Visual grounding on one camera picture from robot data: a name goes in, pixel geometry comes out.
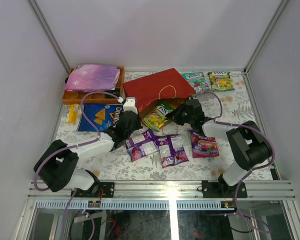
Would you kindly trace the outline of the pink berries candy packet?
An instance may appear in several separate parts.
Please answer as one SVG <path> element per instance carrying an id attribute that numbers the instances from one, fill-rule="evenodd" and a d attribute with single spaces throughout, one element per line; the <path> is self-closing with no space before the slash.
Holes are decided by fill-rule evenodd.
<path id="1" fill-rule="evenodd" d="M 214 137 L 201 136 L 189 130 L 191 134 L 191 150 L 193 158 L 218 157 L 219 149 Z"/>

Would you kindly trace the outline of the green spring tea candy packet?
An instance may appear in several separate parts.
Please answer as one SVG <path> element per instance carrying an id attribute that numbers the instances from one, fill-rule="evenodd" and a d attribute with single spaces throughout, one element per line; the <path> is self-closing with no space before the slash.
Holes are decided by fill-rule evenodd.
<path id="1" fill-rule="evenodd" d="M 170 123 L 170 120 L 166 118 L 166 115 L 175 109 L 176 106 L 172 104 L 160 102 L 142 119 L 142 123 L 149 129 L 159 132 L 162 127 Z"/>

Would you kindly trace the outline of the yellow snack packet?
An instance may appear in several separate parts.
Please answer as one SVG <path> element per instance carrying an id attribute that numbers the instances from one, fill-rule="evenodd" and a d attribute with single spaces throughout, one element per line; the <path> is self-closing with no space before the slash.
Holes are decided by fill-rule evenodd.
<path id="1" fill-rule="evenodd" d="M 65 121 L 66 123 L 76 123 L 79 108 L 80 108 L 79 104 L 68 105 L 68 114 L 67 114 L 67 119 Z"/>

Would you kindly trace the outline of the red paper bag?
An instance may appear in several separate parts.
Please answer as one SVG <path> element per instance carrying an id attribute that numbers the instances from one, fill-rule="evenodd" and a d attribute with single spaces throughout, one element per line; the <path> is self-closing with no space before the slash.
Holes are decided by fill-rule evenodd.
<path id="1" fill-rule="evenodd" d="M 175 68 L 127 81 L 122 86 L 126 97 L 136 98 L 142 118 L 161 101 L 177 107 L 196 92 Z"/>

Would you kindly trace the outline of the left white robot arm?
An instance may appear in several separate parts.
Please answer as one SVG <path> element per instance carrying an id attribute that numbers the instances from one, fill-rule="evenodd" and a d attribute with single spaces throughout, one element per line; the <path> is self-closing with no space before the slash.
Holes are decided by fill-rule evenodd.
<path id="1" fill-rule="evenodd" d="M 95 197 L 100 190 L 99 180 L 90 170 L 76 169 L 78 162 L 120 148 L 140 128 L 140 115 L 128 110 L 95 139 L 73 145 L 60 139 L 53 141 L 33 168 L 34 188 L 40 192 L 80 189 L 88 197 Z"/>

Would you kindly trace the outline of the teal snack packet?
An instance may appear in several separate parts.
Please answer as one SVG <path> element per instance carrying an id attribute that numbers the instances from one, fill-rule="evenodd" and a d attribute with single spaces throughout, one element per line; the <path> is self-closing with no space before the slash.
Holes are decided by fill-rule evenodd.
<path id="1" fill-rule="evenodd" d="M 204 72 L 186 72 L 181 75 L 191 85 L 196 93 L 210 91 Z"/>

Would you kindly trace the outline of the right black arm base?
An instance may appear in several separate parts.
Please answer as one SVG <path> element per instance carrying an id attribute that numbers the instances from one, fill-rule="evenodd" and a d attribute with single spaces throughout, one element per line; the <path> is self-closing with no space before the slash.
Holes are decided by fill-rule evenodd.
<path id="1" fill-rule="evenodd" d="M 225 182 L 202 180 L 201 185 L 198 186 L 196 190 L 202 193 L 203 197 L 207 199 L 234 199 L 237 187 L 236 197 L 246 199 L 248 194 L 244 182 L 234 186 L 228 186 Z"/>

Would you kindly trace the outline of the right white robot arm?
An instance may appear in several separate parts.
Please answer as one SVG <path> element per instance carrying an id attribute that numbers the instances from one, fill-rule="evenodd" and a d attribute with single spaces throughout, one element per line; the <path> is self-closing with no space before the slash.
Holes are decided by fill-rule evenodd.
<path id="1" fill-rule="evenodd" d="M 273 144 L 254 121 L 243 124 L 218 121 L 218 117 L 205 116 L 198 99 L 189 99 L 166 115 L 167 119 L 183 126 L 189 124 L 197 135 L 228 141 L 234 161 L 221 175 L 218 192 L 230 197 L 236 185 L 252 171 L 266 168 L 275 159 Z"/>

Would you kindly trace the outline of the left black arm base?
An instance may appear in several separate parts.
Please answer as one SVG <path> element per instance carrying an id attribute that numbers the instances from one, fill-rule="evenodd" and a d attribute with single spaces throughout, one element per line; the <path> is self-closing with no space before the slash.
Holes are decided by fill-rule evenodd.
<path id="1" fill-rule="evenodd" d="M 99 182 L 93 184 L 88 190 L 77 189 L 75 198 L 113 198 L 115 193 L 114 182 Z"/>

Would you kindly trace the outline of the blue Doritos chip bag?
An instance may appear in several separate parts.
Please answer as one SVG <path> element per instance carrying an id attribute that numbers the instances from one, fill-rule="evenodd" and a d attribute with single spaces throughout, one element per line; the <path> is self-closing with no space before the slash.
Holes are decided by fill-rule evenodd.
<path id="1" fill-rule="evenodd" d="M 85 103 L 83 106 L 83 112 L 100 132 L 113 126 L 119 120 L 122 111 L 121 104 Z"/>

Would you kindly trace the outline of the green yellow candy packet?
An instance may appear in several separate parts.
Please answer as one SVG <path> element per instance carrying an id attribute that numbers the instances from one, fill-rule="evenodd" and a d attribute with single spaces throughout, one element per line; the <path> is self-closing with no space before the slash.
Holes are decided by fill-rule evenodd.
<path id="1" fill-rule="evenodd" d="M 235 89 L 229 71 L 214 71 L 207 74 L 212 92 L 226 92 Z"/>

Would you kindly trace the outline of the purple candy packet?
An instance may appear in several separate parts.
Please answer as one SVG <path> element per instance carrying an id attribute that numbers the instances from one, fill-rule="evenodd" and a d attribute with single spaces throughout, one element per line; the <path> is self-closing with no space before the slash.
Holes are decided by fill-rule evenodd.
<path id="1" fill-rule="evenodd" d="M 189 161 L 180 134 L 157 136 L 155 142 L 159 149 L 162 168 Z"/>
<path id="2" fill-rule="evenodd" d="M 132 162 L 159 151 L 156 135 L 151 129 L 126 140 L 125 147 Z"/>

